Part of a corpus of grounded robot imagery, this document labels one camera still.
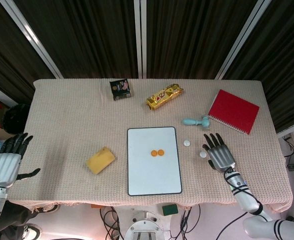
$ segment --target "sponge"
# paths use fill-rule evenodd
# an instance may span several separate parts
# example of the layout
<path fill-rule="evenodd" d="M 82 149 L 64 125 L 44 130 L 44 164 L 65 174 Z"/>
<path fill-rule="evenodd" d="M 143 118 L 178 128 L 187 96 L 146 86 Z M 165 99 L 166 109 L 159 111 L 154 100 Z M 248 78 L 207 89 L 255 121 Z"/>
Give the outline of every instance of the sponge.
<path fill-rule="evenodd" d="M 104 146 L 99 152 L 95 153 L 86 162 L 87 167 L 94 173 L 99 174 L 105 167 L 115 160 L 115 156 Z"/>
<path fill-rule="evenodd" d="M 178 207 L 177 207 L 176 204 L 162 206 L 162 213 L 163 213 L 164 216 L 177 214 L 178 213 Z"/>

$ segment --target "yellow sponge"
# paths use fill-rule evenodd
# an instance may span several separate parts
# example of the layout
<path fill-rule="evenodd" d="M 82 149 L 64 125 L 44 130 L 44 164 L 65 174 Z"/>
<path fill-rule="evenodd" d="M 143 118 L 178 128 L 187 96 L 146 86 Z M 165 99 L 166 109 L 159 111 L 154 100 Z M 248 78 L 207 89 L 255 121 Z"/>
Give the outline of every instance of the yellow sponge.
<path fill-rule="evenodd" d="M 115 160 L 115 156 L 108 149 L 103 147 L 99 152 L 95 153 L 87 160 L 87 167 L 94 173 L 99 174 L 105 167 Z"/>

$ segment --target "dark curtain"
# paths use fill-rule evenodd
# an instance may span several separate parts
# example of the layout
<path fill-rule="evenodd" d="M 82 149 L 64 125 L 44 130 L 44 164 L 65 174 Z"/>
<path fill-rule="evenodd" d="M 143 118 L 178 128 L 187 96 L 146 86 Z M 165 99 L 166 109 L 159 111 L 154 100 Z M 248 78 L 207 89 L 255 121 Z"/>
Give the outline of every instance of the dark curtain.
<path fill-rule="evenodd" d="M 294 124 L 294 1 L 272 1 L 225 79 L 260 80 L 277 132 Z"/>
<path fill-rule="evenodd" d="M 14 0 L 64 78 L 137 78 L 133 0 Z"/>
<path fill-rule="evenodd" d="M 35 91 L 33 81 L 53 77 L 0 4 L 0 90 L 28 104 Z"/>
<path fill-rule="evenodd" d="M 214 79 L 256 0 L 148 0 L 147 77 Z"/>

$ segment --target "robotic arm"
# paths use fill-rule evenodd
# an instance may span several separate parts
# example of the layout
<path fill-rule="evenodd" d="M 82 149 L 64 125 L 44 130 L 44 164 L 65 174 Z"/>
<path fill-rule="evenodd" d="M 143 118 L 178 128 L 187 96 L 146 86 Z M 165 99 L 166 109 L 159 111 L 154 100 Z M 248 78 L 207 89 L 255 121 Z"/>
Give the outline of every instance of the robotic arm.
<path fill-rule="evenodd" d="M 7 199 L 7 190 L 14 182 L 33 177 L 41 170 L 37 168 L 31 173 L 18 174 L 28 143 L 33 138 L 27 135 L 28 133 L 24 133 L 9 138 L 0 149 L 0 215 Z"/>
<path fill-rule="evenodd" d="M 274 240 L 294 240 L 294 222 L 285 220 L 272 220 L 264 211 L 263 205 L 251 193 L 241 174 L 235 171 L 235 159 L 222 137 L 211 133 L 211 139 L 204 134 L 208 143 L 202 147 L 208 152 L 209 165 L 220 173 L 231 188 L 240 208 L 253 216 L 243 221 L 245 232 L 254 239 L 267 238 Z"/>

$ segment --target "white cap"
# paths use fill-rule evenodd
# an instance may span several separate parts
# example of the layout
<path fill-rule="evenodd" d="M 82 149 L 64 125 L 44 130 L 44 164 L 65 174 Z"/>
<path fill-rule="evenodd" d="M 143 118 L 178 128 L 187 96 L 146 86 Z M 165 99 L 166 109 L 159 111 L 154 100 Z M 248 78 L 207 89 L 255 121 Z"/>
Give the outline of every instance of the white cap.
<path fill-rule="evenodd" d="M 185 140 L 185 141 L 183 141 L 183 145 L 185 147 L 189 147 L 191 145 L 191 142 L 189 140 Z"/>
<path fill-rule="evenodd" d="M 203 158 L 203 159 L 204 159 L 205 157 L 207 157 L 207 153 L 206 153 L 205 151 L 201 151 L 199 155 L 200 155 L 200 157 Z"/>

